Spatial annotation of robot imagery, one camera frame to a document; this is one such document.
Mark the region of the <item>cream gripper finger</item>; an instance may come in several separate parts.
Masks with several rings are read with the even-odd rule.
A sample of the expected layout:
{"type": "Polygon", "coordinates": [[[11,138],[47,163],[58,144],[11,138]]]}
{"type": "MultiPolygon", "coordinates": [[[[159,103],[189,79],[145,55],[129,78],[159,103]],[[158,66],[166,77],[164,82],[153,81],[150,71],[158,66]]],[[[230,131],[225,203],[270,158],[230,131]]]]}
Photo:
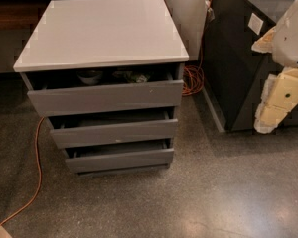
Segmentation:
{"type": "Polygon", "coordinates": [[[255,112],[254,129],[269,134],[298,104],[298,68],[285,67],[278,75],[269,74],[255,112]]]}
{"type": "Polygon", "coordinates": [[[273,50],[272,47],[272,41],[275,34],[275,28],[272,27],[270,30],[268,30],[261,38],[259,38],[257,41],[255,41],[251,49],[258,53],[271,53],[273,50]]]}

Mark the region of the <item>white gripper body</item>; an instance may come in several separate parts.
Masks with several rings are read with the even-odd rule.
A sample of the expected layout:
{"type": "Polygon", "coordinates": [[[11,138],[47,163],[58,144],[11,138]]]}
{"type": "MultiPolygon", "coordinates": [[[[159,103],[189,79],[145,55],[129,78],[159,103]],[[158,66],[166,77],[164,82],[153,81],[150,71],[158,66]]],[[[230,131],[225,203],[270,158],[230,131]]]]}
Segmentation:
{"type": "Polygon", "coordinates": [[[272,56],[276,63],[298,68],[298,0],[277,22],[272,46],[272,56]]]}

